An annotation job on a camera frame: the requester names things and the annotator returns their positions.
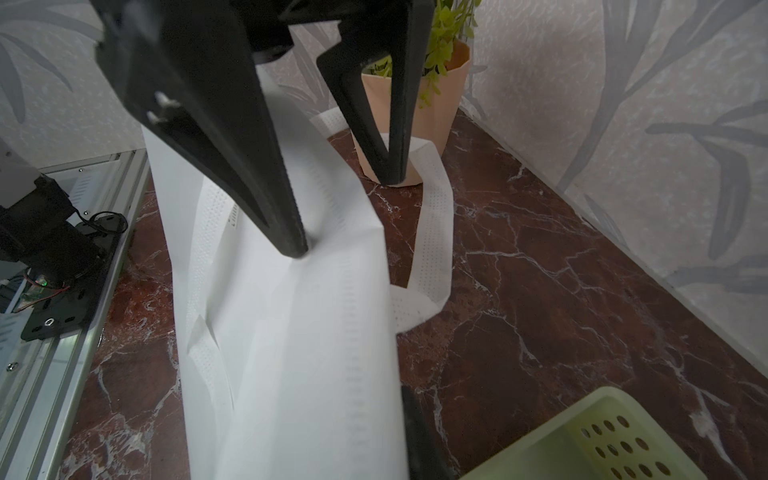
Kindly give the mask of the white insulated delivery bag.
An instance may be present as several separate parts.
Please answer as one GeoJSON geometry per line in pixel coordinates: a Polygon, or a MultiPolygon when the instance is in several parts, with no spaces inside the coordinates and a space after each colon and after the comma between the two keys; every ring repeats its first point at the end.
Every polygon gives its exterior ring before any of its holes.
{"type": "Polygon", "coordinates": [[[423,199],[406,287],[383,225],[330,145],[338,109],[306,117],[259,78],[310,244],[281,255],[219,186],[145,136],[172,266],[195,479],[410,479],[396,336],[451,290],[454,199],[435,146],[411,143],[423,199]]]}

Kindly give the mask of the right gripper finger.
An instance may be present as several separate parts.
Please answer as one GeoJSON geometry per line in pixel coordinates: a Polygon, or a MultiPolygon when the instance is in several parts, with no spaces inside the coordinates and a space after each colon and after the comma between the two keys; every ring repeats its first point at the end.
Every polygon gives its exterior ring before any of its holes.
{"type": "Polygon", "coordinates": [[[401,386],[407,460],[411,480],[449,480],[455,476],[439,451],[414,391],[401,386]]]}

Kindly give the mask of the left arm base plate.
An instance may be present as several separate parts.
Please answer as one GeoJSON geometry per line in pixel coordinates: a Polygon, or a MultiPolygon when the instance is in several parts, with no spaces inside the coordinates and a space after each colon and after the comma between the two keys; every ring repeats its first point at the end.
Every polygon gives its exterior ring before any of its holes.
{"type": "Polygon", "coordinates": [[[34,258],[27,276],[42,288],[41,297],[18,308],[30,318],[20,338],[44,340],[87,328],[95,317],[121,236],[129,222],[124,215],[104,211],[92,219],[66,224],[63,237],[48,243],[34,258]]]}

